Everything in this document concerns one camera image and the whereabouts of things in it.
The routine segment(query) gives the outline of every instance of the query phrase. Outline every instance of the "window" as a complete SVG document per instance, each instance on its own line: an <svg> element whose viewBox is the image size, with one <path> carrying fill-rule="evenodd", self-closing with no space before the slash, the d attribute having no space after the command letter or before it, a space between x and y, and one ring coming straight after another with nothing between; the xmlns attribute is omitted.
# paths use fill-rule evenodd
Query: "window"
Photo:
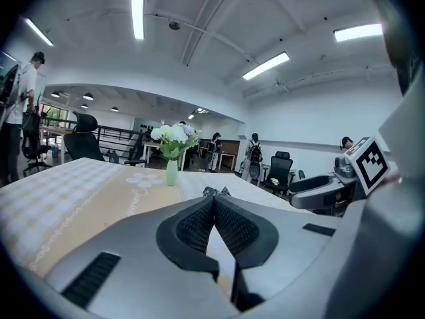
<svg viewBox="0 0 425 319"><path fill-rule="evenodd" d="M68 119L68 110L61 108L55 108L54 106L40 104L40 110L47 114L47 118ZM59 122L58 120L45 120L44 123L47 126L66 126L65 122Z"/></svg>

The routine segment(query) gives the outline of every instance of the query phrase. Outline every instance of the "bouquet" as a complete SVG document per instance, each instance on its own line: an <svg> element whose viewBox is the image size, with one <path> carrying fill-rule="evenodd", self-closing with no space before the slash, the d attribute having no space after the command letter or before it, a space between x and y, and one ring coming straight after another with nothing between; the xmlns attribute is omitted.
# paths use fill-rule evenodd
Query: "bouquet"
<svg viewBox="0 0 425 319"><path fill-rule="evenodd" d="M179 158L185 150L198 144L198 135L201 131L196 131L190 125L174 124L173 126L162 125L160 128L152 130L151 138L162 141L160 150L164 157L171 161Z"/></svg>

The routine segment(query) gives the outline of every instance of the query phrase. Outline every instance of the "rectangular light fixture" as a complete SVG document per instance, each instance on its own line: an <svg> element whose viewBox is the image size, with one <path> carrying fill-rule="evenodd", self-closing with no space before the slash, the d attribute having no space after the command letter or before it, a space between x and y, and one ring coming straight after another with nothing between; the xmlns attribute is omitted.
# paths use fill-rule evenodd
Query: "rectangular light fixture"
<svg viewBox="0 0 425 319"><path fill-rule="evenodd" d="M17 61L15 58L13 58L12 56L9 56L6 52L1 51L7 58L12 59L13 61Z"/></svg>
<svg viewBox="0 0 425 319"><path fill-rule="evenodd" d="M261 64L260 66L257 66L254 70L251 70L247 74L244 74L243 77L246 80L250 80L251 78L254 78L255 76L258 76L260 73L263 73L264 71L267 71L271 69L272 67L278 66L279 64L282 64L283 62L288 61L290 58L286 54L286 52L283 52L274 58L267 60L264 64Z"/></svg>
<svg viewBox="0 0 425 319"><path fill-rule="evenodd" d="M30 27L30 28L32 28L33 29L33 31L42 39L42 40L44 40L45 42L46 42L46 44L48 45L48 46L53 46L53 43L50 41L50 40L48 40L47 39L47 37L37 28L37 26L36 25L34 25L34 23L30 20L30 19L28 19L28 18L25 18L25 22L27 23L27 25Z"/></svg>
<svg viewBox="0 0 425 319"><path fill-rule="evenodd" d="M131 15L133 17L134 37L143 40L143 14L145 0L131 0Z"/></svg>
<svg viewBox="0 0 425 319"><path fill-rule="evenodd" d="M333 34L335 35L337 42L340 42L350 39L369 37L372 35L382 35L383 26L382 24L372 24L350 27L349 29L340 29L338 31L334 31Z"/></svg>

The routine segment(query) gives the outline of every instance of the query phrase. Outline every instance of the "white shirt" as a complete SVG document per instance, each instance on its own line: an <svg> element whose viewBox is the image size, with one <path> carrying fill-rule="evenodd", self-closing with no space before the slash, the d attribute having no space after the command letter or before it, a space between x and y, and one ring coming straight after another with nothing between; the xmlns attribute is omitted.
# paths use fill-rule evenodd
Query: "white shirt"
<svg viewBox="0 0 425 319"><path fill-rule="evenodd" d="M6 119L6 123L22 124L22 117L24 113L25 100L21 100L22 92L29 92L34 90L35 82L37 80L37 70L33 64L29 63L22 71L21 79L19 82L19 93L14 105L10 106L6 112L10 112Z"/></svg>

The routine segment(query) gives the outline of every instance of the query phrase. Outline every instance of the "black slot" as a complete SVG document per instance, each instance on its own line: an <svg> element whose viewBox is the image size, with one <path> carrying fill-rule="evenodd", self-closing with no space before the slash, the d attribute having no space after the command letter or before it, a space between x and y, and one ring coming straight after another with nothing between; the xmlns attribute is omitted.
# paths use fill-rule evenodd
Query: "black slot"
<svg viewBox="0 0 425 319"><path fill-rule="evenodd" d="M306 231L313 231L314 233L319 233L323 235L327 235L328 237L331 237L336 229L329 228L329 227L322 227L319 225L314 225L313 223L308 223L303 227Z"/></svg>
<svg viewBox="0 0 425 319"><path fill-rule="evenodd" d="M120 261L111 253L100 253L62 292L75 305L86 308Z"/></svg>

